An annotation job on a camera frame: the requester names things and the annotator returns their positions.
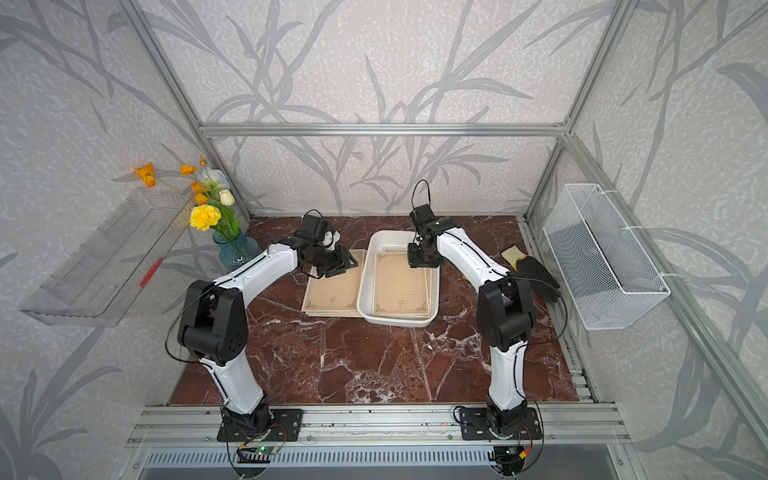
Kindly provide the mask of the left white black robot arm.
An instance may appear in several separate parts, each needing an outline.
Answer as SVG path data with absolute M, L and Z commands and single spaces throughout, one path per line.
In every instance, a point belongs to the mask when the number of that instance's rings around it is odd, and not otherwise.
M 177 342 L 209 371 L 224 398 L 224 408 L 241 416 L 255 414 L 265 398 L 245 354 L 249 327 L 246 310 L 265 289 L 298 268 L 319 278 L 344 274 L 359 265 L 350 251 L 329 248 L 295 236 L 270 244 L 255 259 L 211 282 L 189 286 Z

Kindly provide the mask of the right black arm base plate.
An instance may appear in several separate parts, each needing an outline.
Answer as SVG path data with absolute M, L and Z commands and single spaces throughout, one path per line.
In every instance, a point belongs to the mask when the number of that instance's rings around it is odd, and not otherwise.
M 458 406 L 453 410 L 454 421 L 461 428 L 463 440 L 525 440 L 543 438 L 538 411 L 527 404 L 511 410 L 496 407 Z

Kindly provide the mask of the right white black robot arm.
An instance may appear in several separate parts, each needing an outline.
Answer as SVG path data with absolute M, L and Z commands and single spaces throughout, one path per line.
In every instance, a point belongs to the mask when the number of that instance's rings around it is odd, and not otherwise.
M 493 260 L 450 220 L 418 227 L 408 246 L 409 265 L 438 268 L 444 261 L 477 292 L 477 328 L 491 354 L 488 422 L 503 435 L 528 410 L 524 357 L 536 323 L 531 282 Z

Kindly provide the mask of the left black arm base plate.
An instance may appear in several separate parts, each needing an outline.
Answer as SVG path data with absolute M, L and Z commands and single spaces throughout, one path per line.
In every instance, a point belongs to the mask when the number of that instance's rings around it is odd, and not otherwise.
M 304 411 L 264 407 L 249 415 L 227 408 L 222 408 L 220 413 L 222 423 L 216 438 L 218 442 L 244 443 L 259 438 L 272 442 L 296 442 Z

